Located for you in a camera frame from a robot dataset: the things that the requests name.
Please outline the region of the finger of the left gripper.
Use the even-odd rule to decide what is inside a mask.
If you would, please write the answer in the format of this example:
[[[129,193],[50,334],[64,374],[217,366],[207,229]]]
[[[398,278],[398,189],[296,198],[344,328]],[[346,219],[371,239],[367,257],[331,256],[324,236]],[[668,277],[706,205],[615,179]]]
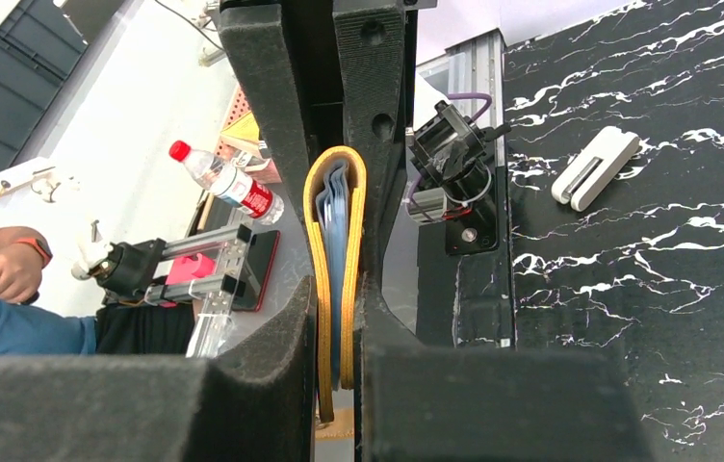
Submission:
[[[416,14],[402,1],[336,1],[333,22],[344,90],[347,145],[367,168],[362,269],[382,279],[405,184],[406,80]]]
[[[304,184],[311,146],[283,6],[277,1],[223,1],[219,34],[271,149],[293,214],[304,222]]]

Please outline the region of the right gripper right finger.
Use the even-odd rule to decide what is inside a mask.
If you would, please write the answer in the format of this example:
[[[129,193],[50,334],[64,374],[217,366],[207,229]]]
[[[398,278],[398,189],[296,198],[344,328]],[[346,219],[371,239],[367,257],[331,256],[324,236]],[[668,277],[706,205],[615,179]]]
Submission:
[[[427,346],[374,277],[360,292],[359,461],[651,461],[606,358],[495,346]]]

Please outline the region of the person's hand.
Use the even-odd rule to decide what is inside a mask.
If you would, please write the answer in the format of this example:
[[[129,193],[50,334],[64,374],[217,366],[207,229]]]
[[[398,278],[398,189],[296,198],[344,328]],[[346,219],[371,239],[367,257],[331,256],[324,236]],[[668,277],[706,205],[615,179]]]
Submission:
[[[44,260],[27,244],[0,249],[0,300],[20,304],[39,290]]]

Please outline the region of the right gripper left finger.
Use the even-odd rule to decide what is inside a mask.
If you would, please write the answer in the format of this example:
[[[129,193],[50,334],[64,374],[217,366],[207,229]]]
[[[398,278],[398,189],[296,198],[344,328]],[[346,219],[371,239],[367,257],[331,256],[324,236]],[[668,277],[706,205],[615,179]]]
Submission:
[[[218,357],[0,358],[0,461],[309,461],[316,281]]]

